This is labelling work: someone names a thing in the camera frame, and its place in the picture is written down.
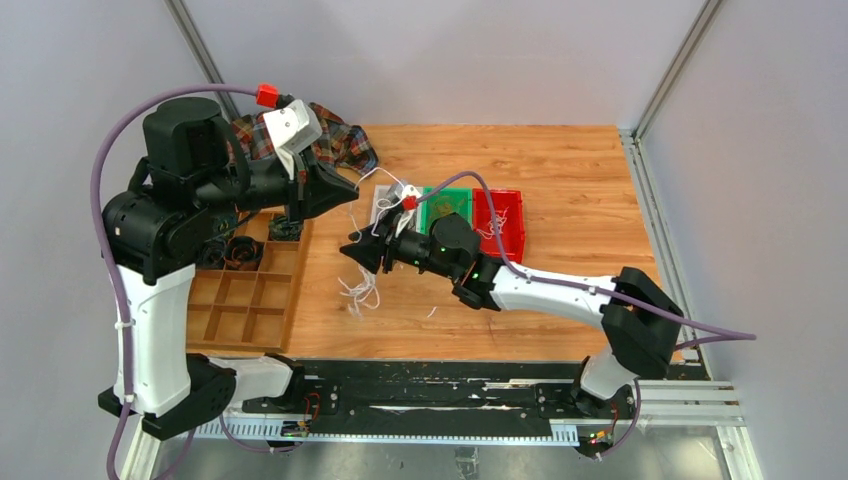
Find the plaid shirt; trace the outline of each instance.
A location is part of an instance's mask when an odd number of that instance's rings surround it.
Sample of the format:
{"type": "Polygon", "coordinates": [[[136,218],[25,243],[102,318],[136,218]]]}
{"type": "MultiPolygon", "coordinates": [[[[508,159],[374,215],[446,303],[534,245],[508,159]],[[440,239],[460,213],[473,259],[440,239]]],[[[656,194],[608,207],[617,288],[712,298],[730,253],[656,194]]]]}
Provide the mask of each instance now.
{"type": "MultiPolygon", "coordinates": [[[[353,169],[360,175],[377,166],[377,153],[362,127],[346,124],[338,115],[317,103],[310,103],[309,106],[323,130],[321,137],[312,144],[312,152],[319,161],[329,163],[334,168],[341,166],[353,169]]],[[[242,149],[250,154],[251,159],[276,157],[261,115],[245,115],[232,122],[232,126],[242,149]]]]}

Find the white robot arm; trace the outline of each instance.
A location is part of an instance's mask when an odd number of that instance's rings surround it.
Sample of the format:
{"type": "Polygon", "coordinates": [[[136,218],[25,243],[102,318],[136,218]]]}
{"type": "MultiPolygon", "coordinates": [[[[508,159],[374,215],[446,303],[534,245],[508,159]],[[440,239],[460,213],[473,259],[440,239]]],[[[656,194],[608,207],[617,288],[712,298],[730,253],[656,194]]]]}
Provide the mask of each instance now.
{"type": "Polygon", "coordinates": [[[118,336],[117,380],[98,402],[115,415],[131,402],[131,410],[144,415],[144,430],[160,440],[214,419],[235,402],[268,397],[286,405],[302,397],[295,390],[303,382],[293,381],[302,368],[288,359],[207,358],[187,356],[185,349],[194,262],[218,234],[216,215],[284,205],[290,219],[302,220],[358,198],[351,182],[312,155],[310,145],[322,131],[315,113],[301,100],[287,102],[264,114],[277,158],[249,164],[215,102],[189,97],[161,104],[144,120],[148,156],[129,189],[103,210],[131,315],[128,325],[119,319],[116,327],[132,329],[132,345],[118,336]],[[227,165],[228,143],[234,166],[227,165]],[[143,184],[148,177],[150,184],[143,184]],[[125,395],[129,372],[134,392],[125,395]]]}
{"type": "Polygon", "coordinates": [[[481,252],[480,235],[457,214],[433,222],[428,234],[398,229],[404,208],[398,204],[375,225],[351,234],[359,241],[341,252],[372,273],[388,273],[402,262],[420,273],[447,277],[452,293],[471,308],[545,312],[602,330],[609,346],[584,360],[570,392],[586,416],[637,377],[665,378],[680,325],[603,293],[623,293],[679,315],[680,309],[640,270],[625,267],[615,277],[582,277],[508,265],[481,252]]]}

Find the gray wall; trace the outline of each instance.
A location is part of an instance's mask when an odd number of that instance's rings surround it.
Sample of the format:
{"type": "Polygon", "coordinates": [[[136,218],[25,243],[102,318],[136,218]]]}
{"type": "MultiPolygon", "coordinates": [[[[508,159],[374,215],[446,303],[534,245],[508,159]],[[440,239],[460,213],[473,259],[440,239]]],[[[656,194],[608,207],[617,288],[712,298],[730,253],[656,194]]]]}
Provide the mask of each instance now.
{"type": "MultiPolygon", "coordinates": [[[[105,478],[116,420],[96,395],[115,380],[117,336],[91,164],[132,106],[202,80],[162,2],[4,3],[0,478],[105,478]]],[[[144,153],[131,128],[107,162],[106,198],[144,153]]]]}
{"type": "Polygon", "coordinates": [[[845,478],[848,3],[728,1],[646,143],[768,479],[845,478]]]}
{"type": "Polygon", "coordinates": [[[703,0],[186,3],[225,80],[348,121],[633,126],[703,0]]]}

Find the wooden tray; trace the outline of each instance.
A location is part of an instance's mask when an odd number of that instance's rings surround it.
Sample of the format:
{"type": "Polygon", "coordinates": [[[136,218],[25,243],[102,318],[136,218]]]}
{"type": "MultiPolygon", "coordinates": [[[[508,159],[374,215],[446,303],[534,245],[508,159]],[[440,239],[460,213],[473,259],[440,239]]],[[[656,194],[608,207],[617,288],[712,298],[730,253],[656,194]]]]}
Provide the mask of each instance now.
{"type": "Polygon", "coordinates": [[[274,242],[268,222],[276,215],[263,211],[235,233],[264,244],[258,271],[197,270],[188,300],[188,351],[264,354],[288,349],[312,222],[305,222],[300,241],[274,242]]]}

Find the cable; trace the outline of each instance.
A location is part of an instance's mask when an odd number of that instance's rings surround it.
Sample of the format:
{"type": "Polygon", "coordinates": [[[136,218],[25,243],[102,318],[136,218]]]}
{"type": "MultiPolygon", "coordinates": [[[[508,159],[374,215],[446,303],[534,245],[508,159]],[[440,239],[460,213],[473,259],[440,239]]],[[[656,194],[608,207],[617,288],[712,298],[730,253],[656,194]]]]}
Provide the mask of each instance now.
{"type": "Polygon", "coordinates": [[[321,395],[317,392],[311,392],[306,394],[307,402],[309,401],[309,397],[315,397],[318,401],[315,403],[315,413],[312,414],[312,421],[314,422],[316,418],[318,418],[318,413],[321,411],[321,395]]]}
{"type": "Polygon", "coordinates": [[[615,402],[610,402],[610,407],[612,407],[612,410],[614,412],[612,417],[612,425],[610,425],[609,428],[610,439],[615,440],[615,424],[618,423],[618,405],[616,405],[615,402]]]}
{"type": "Polygon", "coordinates": [[[727,338],[725,338],[721,335],[714,335],[712,337],[696,338],[694,340],[689,340],[687,342],[683,342],[680,345],[676,345],[674,347],[674,349],[675,350],[683,350],[684,348],[697,347],[699,345],[704,345],[706,343],[724,342],[725,340],[727,340],[727,338]]]}
{"type": "Polygon", "coordinates": [[[309,412],[312,410],[312,402],[309,400],[309,397],[303,397],[303,399],[306,400],[306,411],[303,412],[303,423],[306,425],[306,417],[309,416],[309,412]]]}
{"type": "Polygon", "coordinates": [[[439,184],[439,186],[435,187],[434,189],[430,190],[429,192],[427,192],[426,194],[424,194],[420,198],[418,198],[417,204],[421,205],[422,203],[426,202],[430,197],[432,197],[433,195],[436,195],[437,193],[442,191],[445,187],[447,187],[448,185],[452,184],[453,182],[455,182],[455,181],[457,181],[457,180],[459,180],[460,178],[463,178],[463,177],[474,177],[480,183],[480,186],[483,188],[483,193],[486,195],[486,202],[488,202],[488,204],[489,204],[489,213],[492,216],[492,219],[491,219],[492,225],[495,227],[494,228],[494,230],[495,230],[495,241],[498,244],[498,252],[500,253],[500,257],[504,262],[504,266],[510,272],[515,274],[517,277],[523,278],[523,279],[527,280],[528,282],[532,281],[532,282],[547,283],[547,284],[551,284],[551,285],[560,285],[560,286],[564,286],[564,287],[578,288],[580,290],[586,290],[587,292],[601,293],[603,295],[621,300],[622,302],[625,302],[625,303],[629,303],[630,305],[633,305],[634,307],[641,308],[642,310],[646,310],[648,312],[653,313],[654,315],[659,315],[663,318],[666,318],[666,319],[671,320],[673,322],[679,323],[681,325],[686,325],[687,327],[696,328],[698,330],[703,330],[705,332],[710,332],[712,334],[715,334],[717,337],[721,337],[721,340],[716,338],[715,340],[711,340],[712,342],[727,341],[727,340],[756,340],[757,339],[757,336],[752,334],[752,333],[737,332],[737,331],[729,330],[729,329],[726,329],[726,328],[715,327],[715,326],[712,326],[712,325],[707,325],[707,324],[704,324],[704,323],[696,322],[694,320],[690,320],[690,319],[682,317],[680,315],[675,315],[672,312],[663,310],[663,309],[658,308],[654,305],[651,305],[647,302],[643,302],[642,300],[639,300],[638,298],[634,298],[634,297],[631,297],[630,295],[626,295],[626,294],[621,293],[621,292],[616,292],[614,290],[609,290],[609,289],[601,288],[601,287],[594,287],[592,285],[582,283],[582,282],[574,282],[574,281],[570,281],[570,280],[560,280],[560,279],[557,279],[557,278],[531,277],[531,276],[527,275],[526,273],[519,270],[512,263],[512,261],[510,261],[510,259],[506,256],[506,251],[505,251],[504,246],[503,246],[503,240],[501,239],[501,231],[500,231],[500,228],[498,228],[498,225],[497,225],[497,223],[498,223],[497,213],[495,212],[495,202],[492,200],[492,193],[489,191],[489,187],[488,187],[488,185],[486,185],[486,182],[483,180],[483,177],[481,177],[480,174],[478,174],[477,172],[464,171],[464,172],[457,173],[456,175],[448,178],[447,180],[445,180],[444,182],[439,184]]]}
{"type": "Polygon", "coordinates": [[[115,301],[118,304],[118,316],[120,323],[123,325],[120,328],[121,341],[123,342],[123,370],[124,370],[124,399],[121,413],[118,416],[118,425],[115,428],[115,434],[112,437],[112,442],[109,445],[109,451],[106,455],[106,474],[111,480],[120,480],[118,473],[115,470],[115,457],[118,455],[118,446],[121,442],[121,437],[127,426],[132,399],[134,395],[133,388],[133,336],[132,329],[128,328],[132,321],[130,308],[128,303],[127,291],[124,286],[124,281],[121,278],[121,272],[118,270],[118,265],[115,262],[115,256],[109,248],[109,239],[106,236],[106,226],[103,223],[103,207],[100,201],[100,185],[103,177],[103,166],[106,163],[106,157],[109,155],[109,150],[112,149],[115,140],[133,120],[141,116],[147,110],[156,105],[170,100],[175,97],[189,95],[192,93],[201,92],[233,92],[243,93],[245,95],[256,96],[257,90],[250,88],[237,87],[227,84],[202,84],[190,85],[187,87],[176,88],[164,93],[160,93],[151,97],[147,101],[141,103],[129,113],[124,115],[118,122],[109,130],[103,143],[97,150],[97,155],[94,158],[94,166],[91,169],[91,182],[89,188],[89,201],[91,203],[91,218],[94,221],[94,233],[97,236],[97,243],[100,246],[100,251],[103,255],[103,261],[106,263],[106,269],[109,272],[109,279],[112,281],[112,287],[115,290],[115,301]]]}
{"type": "Polygon", "coordinates": [[[642,389],[639,387],[639,380],[635,378],[633,379],[633,400],[633,403],[636,404],[636,411],[633,412],[633,422],[630,424],[629,427],[627,427],[627,430],[624,431],[624,435],[622,435],[617,442],[612,444],[612,446],[608,448],[604,453],[598,454],[601,456],[601,458],[607,457],[616,450],[618,450],[618,448],[621,447],[624,441],[627,440],[628,437],[630,437],[630,434],[633,433],[633,430],[636,429],[636,423],[639,422],[639,414],[642,413],[642,389]]]}
{"type": "Polygon", "coordinates": [[[376,310],[380,306],[380,292],[377,290],[377,275],[365,270],[362,265],[359,265],[359,273],[362,274],[363,280],[359,283],[359,285],[353,288],[348,286],[341,277],[337,278],[339,283],[347,289],[347,293],[340,293],[345,297],[353,298],[353,306],[348,304],[347,310],[354,316],[362,318],[362,312],[359,310],[359,306],[361,305],[369,310],[376,310]],[[368,297],[370,297],[372,293],[376,297],[376,303],[366,303],[366,300],[368,300],[368,297]]]}

